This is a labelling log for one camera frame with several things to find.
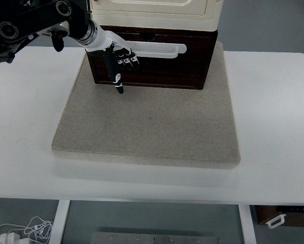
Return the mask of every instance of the white table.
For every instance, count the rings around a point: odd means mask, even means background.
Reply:
[[[57,158],[84,50],[0,64],[0,197],[304,205],[304,54],[225,52],[241,162],[231,170]]]

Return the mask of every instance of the drawer handle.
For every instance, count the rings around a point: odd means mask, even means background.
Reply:
[[[272,220],[269,220],[268,222],[266,222],[266,225],[268,225],[269,229],[274,229],[277,226],[280,226],[285,223],[285,218],[284,218],[285,216],[286,215],[278,215],[277,217],[273,218]],[[277,220],[280,220],[280,222],[272,225],[272,223],[274,223]]]
[[[185,53],[187,46],[179,43],[127,41],[138,57],[175,58]]]

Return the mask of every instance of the wooden cabinet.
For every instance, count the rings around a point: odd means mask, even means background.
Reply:
[[[121,69],[124,85],[202,89],[205,83],[217,31],[201,32],[120,26],[102,26],[127,41],[185,44],[187,51],[176,58],[139,57],[138,70]],[[95,83],[110,84],[103,57],[88,56]]]
[[[259,224],[285,214],[284,226],[304,227],[304,206],[255,206]]]

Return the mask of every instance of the cream plastic drawer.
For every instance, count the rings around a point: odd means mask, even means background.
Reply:
[[[94,10],[204,15],[208,0],[98,0]]]

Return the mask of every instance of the metal plate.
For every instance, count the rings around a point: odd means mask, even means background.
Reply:
[[[91,244],[217,244],[216,237],[94,232]]]

